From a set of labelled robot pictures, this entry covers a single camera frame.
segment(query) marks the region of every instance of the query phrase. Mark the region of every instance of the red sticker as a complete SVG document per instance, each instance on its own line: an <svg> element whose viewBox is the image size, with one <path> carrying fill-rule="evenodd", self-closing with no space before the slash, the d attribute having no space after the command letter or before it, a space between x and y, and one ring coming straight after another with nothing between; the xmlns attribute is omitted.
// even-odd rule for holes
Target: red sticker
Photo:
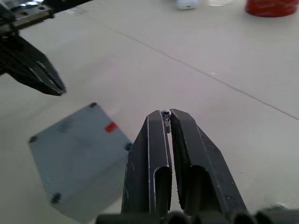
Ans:
<svg viewBox="0 0 299 224"><path fill-rule="evenodd" d="M110 132L114 131L116 128L117 128L117 125L114 122L112 122L105 127L105 130L106 130L106 132L110 133Z"/></svg>

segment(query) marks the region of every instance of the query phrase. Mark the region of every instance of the red cup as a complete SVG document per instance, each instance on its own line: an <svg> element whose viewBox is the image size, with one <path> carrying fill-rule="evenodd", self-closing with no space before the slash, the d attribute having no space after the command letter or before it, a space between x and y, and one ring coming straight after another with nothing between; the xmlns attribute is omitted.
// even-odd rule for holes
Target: red cup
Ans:
<svg viewBox="0 0 299 224"><path fill-rule="evenodd" d="M247 0L245 11L261 17L280 17L297 11L299 0Z"/></svg>

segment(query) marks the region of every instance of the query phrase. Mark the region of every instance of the white table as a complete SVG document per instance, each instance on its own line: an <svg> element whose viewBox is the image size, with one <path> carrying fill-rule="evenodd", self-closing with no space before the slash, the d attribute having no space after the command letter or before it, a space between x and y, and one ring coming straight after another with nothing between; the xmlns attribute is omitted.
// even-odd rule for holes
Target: white table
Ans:
<svg viewBox="0 0 299 224"><path fill-rule="evenodd" d="M154 110L189 112L250 210L297 207L299 14L258 18L243 6L178 11L170 0L95 0L80 15L62 12L22 31L68 93L47 96L0 77L2 222L75 223L48 205L26 142L93 101L131 140Z"/></svg>

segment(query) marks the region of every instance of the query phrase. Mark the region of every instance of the white bottle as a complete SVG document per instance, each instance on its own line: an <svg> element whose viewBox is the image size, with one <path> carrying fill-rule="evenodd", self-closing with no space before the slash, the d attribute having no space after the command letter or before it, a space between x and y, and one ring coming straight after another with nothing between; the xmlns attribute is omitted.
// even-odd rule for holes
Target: white bottle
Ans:
<svg viewBox="0 0 299 224"><path fill-rule="evenodd" d="M177 0L177 7L180 10L194 9L198 6L198 0Z"/></svg>

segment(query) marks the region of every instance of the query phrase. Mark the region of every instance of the black corner screw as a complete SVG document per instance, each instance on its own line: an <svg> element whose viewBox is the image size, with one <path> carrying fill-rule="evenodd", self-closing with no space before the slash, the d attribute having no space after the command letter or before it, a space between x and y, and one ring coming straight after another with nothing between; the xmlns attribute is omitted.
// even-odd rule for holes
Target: black corner screw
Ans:
<svg viewBox="0 0 299 224"><path fill-rule="evenodd" d="M132 148L132 146L133 146L133 143L128 142L128 143L125 145L125 150L126 150L126 151L130 151L131 148Z"/></svg>
<svg viewBox="0 0 299 224"><path fill-rule="evenodd" d="M36 140L37 140L37 137L36 137L36 136L32 136L32 137L29 139L29 143L35 142Z"/></svg>
<svg viewBox="0 0 299 224"><path fill-rule="evenodd" d="M93 108L93 107L95 107L95 106L97 106L97 105L98 105L97 103L91 103L91 104L89 105L89 107Z"/></svg>
<svg viewBox="0 0 299 224"><path fill-rule="evenodd" d="M61 199L61 194L60 193L55 193L51 199L52 204L58 204Z"/></svg>

